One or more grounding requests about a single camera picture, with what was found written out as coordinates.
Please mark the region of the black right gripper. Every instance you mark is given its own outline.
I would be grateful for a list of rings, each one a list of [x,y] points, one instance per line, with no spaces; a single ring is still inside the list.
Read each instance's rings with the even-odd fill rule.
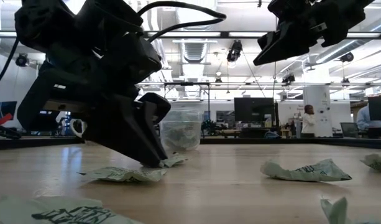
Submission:
[[[364,8],[375,0],[321,0],[313,6],[318,24],[326,28],[316,32],[296,24],[283,25],[276,31],[267,32],[259,38],[261,52],[254,65],[263,65],[300,56],[310,51],[322,36],[322,47],[340,43],[347,37],[349,29],[365,19]]]

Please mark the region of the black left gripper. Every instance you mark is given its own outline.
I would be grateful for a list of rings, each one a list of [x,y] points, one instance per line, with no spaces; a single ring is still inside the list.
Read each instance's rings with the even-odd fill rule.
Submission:
[[[41,111],[69,111],[86,123],[83,139],[108,147],[149,167],[167,154],[155,131],[155,105],[135,101],[134,69],[101,59],[66,67],[45,62],[17,110],[27,131],[52,129]]]

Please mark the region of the green white stevia packet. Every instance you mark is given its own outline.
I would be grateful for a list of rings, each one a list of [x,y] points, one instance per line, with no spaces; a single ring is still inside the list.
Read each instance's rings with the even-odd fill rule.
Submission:
[[[88,172],[79,172],[90,178],[111,182],[158,182],[166,173],[167,169],[134,170],[123,167],[103,167]]]
[[[143,224],[104,208],[99,200],[71,197],[0,199],[0,224]]]
[[[179,165],[187,161],[188,158],[184,155],[173,154],[172,157],[160,161],[159,167],[161,168],[171,168],[173,166]]]
[[[365,156],[361,162],[373,170],[381,172],[381,156],[378,154],[370,154]]]
[[[319,161],[295,170],[282,168],[275,161],[267,161],[260,168],[261,173],[273,178],[302,182],[338,182],[352,180],[352,177],[340,169],[332,159]]]
[[[350,219],[347,214],[348,201],[345,197],[335,202],[321,198],[320,205],[329,224],[381,224],[381,220],[376,218]]]

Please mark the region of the clear plastic cup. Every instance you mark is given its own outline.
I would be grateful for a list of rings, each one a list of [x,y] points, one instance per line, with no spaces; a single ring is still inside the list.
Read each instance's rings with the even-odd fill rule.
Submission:
[[[160,139],[168,151],[193,151],[200,145],[203,117],[198,110],[171,110],[160,122]]]

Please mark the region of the green ceramic mug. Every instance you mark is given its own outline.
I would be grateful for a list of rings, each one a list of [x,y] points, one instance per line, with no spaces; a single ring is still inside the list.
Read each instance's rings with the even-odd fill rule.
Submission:
[[[82,135],[86,129],[86,123],[81,119],[71,119],[69,127],[76,137],[82,138]]]

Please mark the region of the white building column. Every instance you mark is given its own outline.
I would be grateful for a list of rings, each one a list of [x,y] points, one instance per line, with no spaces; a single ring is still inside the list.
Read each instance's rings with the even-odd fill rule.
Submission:
[[[314,136],[328,138],[333,136],[331,121],[331,100],[329,87],[326,85],[311,85],[303,89],[305,105],[311,105],[314,111]]]

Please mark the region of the black computer monitor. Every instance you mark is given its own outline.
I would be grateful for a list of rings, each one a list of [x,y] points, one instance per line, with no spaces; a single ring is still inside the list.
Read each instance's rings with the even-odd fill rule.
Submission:
[[[276,121],[273,98],[235,98],[234,113],[235,121],[242,123],[261,123],[269,118]]]

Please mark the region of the person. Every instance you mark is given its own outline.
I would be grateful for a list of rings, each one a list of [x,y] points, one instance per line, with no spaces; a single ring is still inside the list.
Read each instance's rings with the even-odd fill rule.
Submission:
[[[315,134],[315,116],[314,116],[314,109],[312,105],[305,105],[304,107],[304,115],[302,118],[302,130],[301,130],[301,136],[303,138],[313,138]]]
[[[381,128],[381,121],[371,120],[369,106],[361,108],[357,113],[356,124],[359,130],[365,131],[369,128]]]

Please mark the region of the grey office chair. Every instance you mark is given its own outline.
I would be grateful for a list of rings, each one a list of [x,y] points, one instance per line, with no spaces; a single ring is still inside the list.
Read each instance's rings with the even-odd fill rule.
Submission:
[[[340,123],[343,138],[358,138],[359,129],[356,123]]]

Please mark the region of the black monitor back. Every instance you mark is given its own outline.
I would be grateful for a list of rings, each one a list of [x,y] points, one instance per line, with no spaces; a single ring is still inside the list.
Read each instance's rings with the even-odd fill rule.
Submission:
[[[381,96],[368,98],[370,119],[373,121],[381,121]]]

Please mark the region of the silver ventilation duct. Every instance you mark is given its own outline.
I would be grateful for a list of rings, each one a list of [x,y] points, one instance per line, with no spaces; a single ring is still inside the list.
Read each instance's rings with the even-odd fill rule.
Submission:
[[[214,11],[216,10],[218,5],[218,0],[179,0],[179,1],[205,7],[208,9],[212,9]],[[193,9],[184,9],[184,8],[177,8],[176,16],[177,16],[177,22],[179,24],[187,23],[187,22],[208,21],[208,20],[214,19],[214,17],[209,16],[203,12],[199,12]],[[186,28],[182,28],[181,30],[206,31],[206,30],[210,30],[211,27],[212,25],[203,25],[203,26],[186,27]],[[206,56],[207,46],[208,46],[207,44],[192,44],[192,43],[181,44],[181,53],[183,55],[183,59],[189,63],[202,62]]]

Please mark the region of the black metal table frame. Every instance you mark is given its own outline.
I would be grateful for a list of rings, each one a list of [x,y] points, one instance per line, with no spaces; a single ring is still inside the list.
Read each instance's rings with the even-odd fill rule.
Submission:
[[[27,147],[59,146],[83,143],[79,138],[22,138],[0,139],[0,150]],[[303,139],[244,139],[209,138],[201,144],[322,144],[330,146],[361,147],[381,149],[381,139],[344,139],[344,138],[303,138]]]

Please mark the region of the dark wall screen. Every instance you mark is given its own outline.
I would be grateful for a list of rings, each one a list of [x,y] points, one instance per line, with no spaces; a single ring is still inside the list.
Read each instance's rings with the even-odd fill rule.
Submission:
[[[6,116],[7,114],[11,115],[11,120],[14,119],[14,115],[16,112],[16,101],[4,101],[0,102],[0,119]]]

